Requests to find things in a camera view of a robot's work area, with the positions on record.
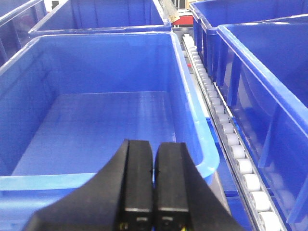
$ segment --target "bin floor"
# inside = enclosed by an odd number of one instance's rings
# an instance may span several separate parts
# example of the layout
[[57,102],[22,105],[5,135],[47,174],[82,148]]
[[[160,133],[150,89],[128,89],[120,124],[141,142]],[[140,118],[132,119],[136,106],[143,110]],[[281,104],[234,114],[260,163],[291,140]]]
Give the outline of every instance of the bin floor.
[[60,95],[12,175],[96,172],[125,138],[175,141],[167,92]]

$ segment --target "blue storage bin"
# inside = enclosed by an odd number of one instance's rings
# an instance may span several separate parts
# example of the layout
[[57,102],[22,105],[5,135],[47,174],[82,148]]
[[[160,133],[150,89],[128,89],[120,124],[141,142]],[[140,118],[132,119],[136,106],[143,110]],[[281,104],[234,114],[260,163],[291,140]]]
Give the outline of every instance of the blue storage bin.
[[0,230],[79,187],[123,139],[186,142],[219,164],[173,33],[43,36],[0,68]]
[[67,0],[36,24],[29,35],[143,31],[171,31],[157,0]]
[[43,0],[5,0],[0,1],[0,15],[1,66],[30,41],[29,29],[46,15],[46,9]]
[[308,24],[218,26],[217,85],[294,231],[308,229]]
[[14,10],[29,0],[2,0],[0,1],[0,17]]
[[219,36],[217,26],[248,23],[308,13],[306,0],[207,0],[191,4],[197,49],[208,74],[216,81]]

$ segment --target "blue plastic bin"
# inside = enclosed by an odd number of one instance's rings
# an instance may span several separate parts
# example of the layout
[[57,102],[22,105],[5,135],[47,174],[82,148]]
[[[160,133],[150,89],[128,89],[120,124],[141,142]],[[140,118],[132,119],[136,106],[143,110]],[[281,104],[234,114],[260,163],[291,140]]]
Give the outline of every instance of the blue plastic bin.
[[41,35],[171,31],[157,0],[67,0],[30,31]]
[[208,74],[216,81],[217,26],[308,13],[307,0],[207,0],[191,4],[195,42]]
[[219,164],[171,32],[33,39],[0,68],[0,118],[0,230],[82,185],[125,138],[154,156],[186,142],[208,180]]
[[2,0],[0,1],[0,17],[14,10],[29,0]]
[[31,0],[17,7],[22,2],[26,1],[0,1],[0,15],[4,14],[0,17],[0,66],[30,41],[29,29],[46,15],[43,0]]
[[308,230],[308,24],[218,26],[217,85],[286,222]]

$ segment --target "red object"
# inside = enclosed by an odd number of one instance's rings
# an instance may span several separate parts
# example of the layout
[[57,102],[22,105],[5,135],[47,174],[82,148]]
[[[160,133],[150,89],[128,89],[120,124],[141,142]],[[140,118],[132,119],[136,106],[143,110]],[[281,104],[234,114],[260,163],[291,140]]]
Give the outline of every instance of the red object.
[[180,19],[175,21],[173,25],[192,25],[193,24],[193,16],[180,16]]

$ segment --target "white roller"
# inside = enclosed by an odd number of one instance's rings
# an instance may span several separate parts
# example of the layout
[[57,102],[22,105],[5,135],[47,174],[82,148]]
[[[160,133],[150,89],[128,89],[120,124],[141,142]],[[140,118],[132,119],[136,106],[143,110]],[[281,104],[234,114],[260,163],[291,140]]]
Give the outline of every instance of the white roller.
[[274,212],[260,212],[261,222],[265,231],[280,231],[281,226],[277,215]]
[[270,200],[265,192],[251,192],[250,193],[251,200],[255,204],[255,207],[258,212],[265,212],[270,210]]
[[202,82],[203,82],[204,85],[212,84],[212,81],[209,78],[206,78],[206,77],[202,79]]
[[195,63],[195,64],[202,64],[202,61],[201,61],[201,59],[195,59],[195,60],[194,60],[194,63]]
[[193,55],[193,56],[192,56],[192,59],[193,59],[193,60],[195,60],[195,59],[200,59],[200,57],[199,57],[198,55]]
[[215,110],[216,114],[224,114],[225,113],[225,108],[222,105],[214,106],[214,110]]
[[228,134],[228,133],[233,133],[234,126],[232,123],[222,123],[221,124],[223,133]]
[[189,51],[190,52],[197,52],[197,49],[195,47],[191,47],[191,48],[189,48]]
[[206,73],[206,70],[204,68],[199,69],[198,72],[199,72],[199,74],[205,74],[208,77],[208,74]]
[[187,48],[190,50],[191,48],[195,48],[194,46],[194,42],[193,41],[190,41],[190,39],[186,39],[185,40],[185,43],[186,43],[186,46]]
[[215,106],[215,105],[221,105],[221,100],[220,100],[220,98],[218,98],[218,97],[212,98],[212,99],[211,99],[211,103],[212,103],[213,106]]
[[235,133],[226,134],[226,138],[227,138],[227,142],[229,146],[239,144],[239,138],[237,137]]
[[217,115],[219,122],[222,123],[228,123],[229,122],[229,117],[227,114],[220,114]]
[[236,164],[242,174],[249,174],[252,173],[252,165],[249,159],[237,159]]
[[192,56],[198,56],[198,57],[199,57],[199,53],[196,52],[196,51],[193,51],[193,52],[192,52]]
[[204,66],[203,66],[203,64],[196,64],[196,68],[197,68],[197,70],[199,70],[199,69],[203,69]]
[[209,96],[210,98],[216,98],[216,97],[218,97],[218,94],[217,94],[217,92],[216,92],[215,90],[209,90],[209,91],[207,92],[207,94],[208,94],[208,96]]
[[214,84],[205,84],[205,89],[206,90],[215,90]]
[[245,158],[245,150],[241,145],[233,145],[231,146],[231,152],[233,154],[234,159]]
[[256,174],[244,174],[243,179],[248,191],[250,192],[260,191],[261,189],[260,181]]

